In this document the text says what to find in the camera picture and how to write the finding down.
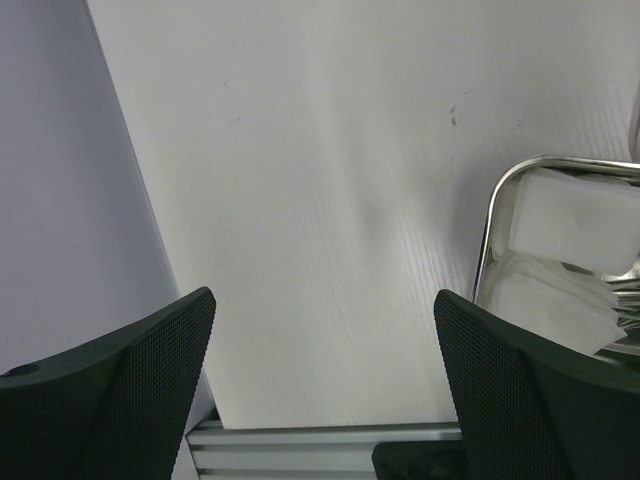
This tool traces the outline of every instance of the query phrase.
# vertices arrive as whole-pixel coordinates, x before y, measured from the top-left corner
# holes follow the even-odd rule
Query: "ribbed black surface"
[[[214,314],[202,288],[0,378],[0,478],[169,479]]]
[[[451,292],[441,292],[435,303],[440,348],[474,478],[567,478],[521,355],[485,328],[477,311]]]

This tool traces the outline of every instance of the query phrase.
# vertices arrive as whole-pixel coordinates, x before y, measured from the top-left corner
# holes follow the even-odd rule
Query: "white napkin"
[[[626,336],[611,287],[550,260],[507,254],[485,272],[478,300],[494,315],[585,355]]]
[[[513,251],[622,275],[640,251],[640,189],[538,169],[518,184],[508,236]]]

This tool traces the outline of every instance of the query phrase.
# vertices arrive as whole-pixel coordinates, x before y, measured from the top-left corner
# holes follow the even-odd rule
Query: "stainless steel tray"
[[[590,160],[584,158],[540,156],[524,160],[523,162],[520,162],[519,164],[507,170],[507,172],[500,178],[500,180],[498,180],[498,183],[496,184],[495,188],[493,189],[493,193],[491,194],[491,200],[489,201],[487,221],[484,227],[484,236],[480,249],[480,258],[478,260],[478,267],[476,269],[476,277],[473,284],[471,297],[474,303],[477,303],[478,294],[480,293],[482,288],[484,272],[486,271],[487,267],[494,261],[491,252],[492,224],[494,221],[496,205],[500,200],[502,187],[507,182],[525,173],[526,171],[541,167],[553,168],[555,170],[560,170],[568,174],[597,173],[600,175],[621,178],[631,184],[640,186],[640,165],[632,163]],[[636,263],[634,264],[633,268],[625,275],[622,275],[620,277],[604,277],[604,279],[607,281],[635,278],[640,279],[640,254],[636,259]],[[603,360],[607,360],[612,363],[627,363],[629,364],[628,366],[632,366],[634,368],[640,367],[640,336],[630,335],[629,337],[622,339],[618,343],[605,347],[604,351],[598,353],[598,356]]]

